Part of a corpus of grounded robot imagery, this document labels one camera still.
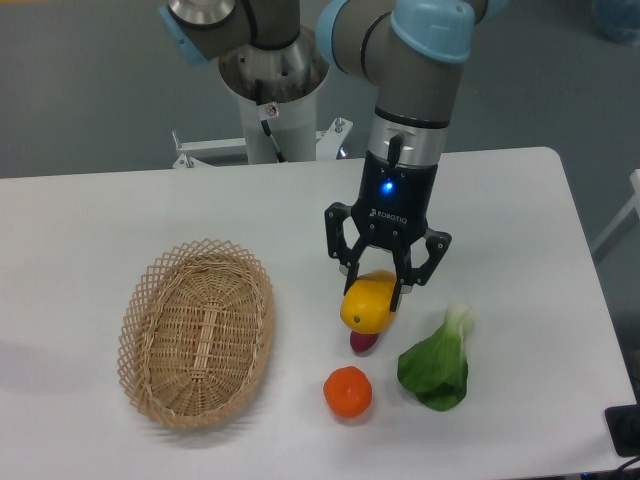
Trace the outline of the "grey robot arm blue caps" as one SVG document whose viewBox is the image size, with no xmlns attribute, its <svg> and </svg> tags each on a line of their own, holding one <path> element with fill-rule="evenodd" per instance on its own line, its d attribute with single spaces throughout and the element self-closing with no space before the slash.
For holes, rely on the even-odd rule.
<svg viewBox="0 0 640 480">
<path fill-rule="evenodd" d="M 353 284 L 368 247 L 391 253 L 398 304 L 451 238 L 429 204 L 475 26 L 500 1 L 332 1 L 314 29 L 296 1 L 166 1 L 160 17 L 192 64 L 216 62 L 241 109 L 253 164 L 316 159 L 315 96 L 330 69 L 377 90 L 358 198 L 324 214 L 327 248 Z"/>
</svg>

